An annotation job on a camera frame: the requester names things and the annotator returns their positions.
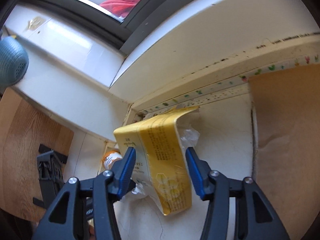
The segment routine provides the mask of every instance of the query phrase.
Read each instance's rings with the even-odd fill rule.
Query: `yellow package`
[[[164,215],[181,212],[192,204],[185,150],[195,146],[199,133],[186,124],[185,117],[179,118],[196,109],[172,109],[114,131],[122,154],[128,147],[136,149],[132,179]]]

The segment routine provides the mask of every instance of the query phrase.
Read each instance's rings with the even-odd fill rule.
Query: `wood grain surface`
[[[249,79],[257,113],[256,180],[291,240],[320,210],[320,65]]]
[[[29,221],[39,221],[44,209],[36,157],[40,143],[68,155],[73,131],[51,120],[6,89],[0,101],[0,208]]]

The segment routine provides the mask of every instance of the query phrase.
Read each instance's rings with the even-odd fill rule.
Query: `screw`
[[[77,182],[77,178],[72,177],[72,178],[69,179],[68,182],[69,182],[70,184],[75,184],[75,183]]]
[[[218,177],[219,174],[220,174],[219,171],[216,171],[216,170],[210,171],[210,175],[211,175],[212,177]]]
[[[111,170],[106,170],[102,174],[103,176],[110,177],[113,175],[113,172]]]
[[[253,179],[250,178],[250,177],[246,177],[246,178],[244,178],[244,182],[248,183],[248,184],[252,184],[253,183]]]

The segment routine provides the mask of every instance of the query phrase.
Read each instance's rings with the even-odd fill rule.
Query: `brown cardboard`
[[[291,240],[320,210],[320,65],[249,79],[257,114],[256,180]]]

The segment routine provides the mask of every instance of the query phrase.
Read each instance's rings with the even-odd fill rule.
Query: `red cloth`
[[[140,0],[106,0],[101,3],[100,6],[118,17],[125,18],[139,1]]]

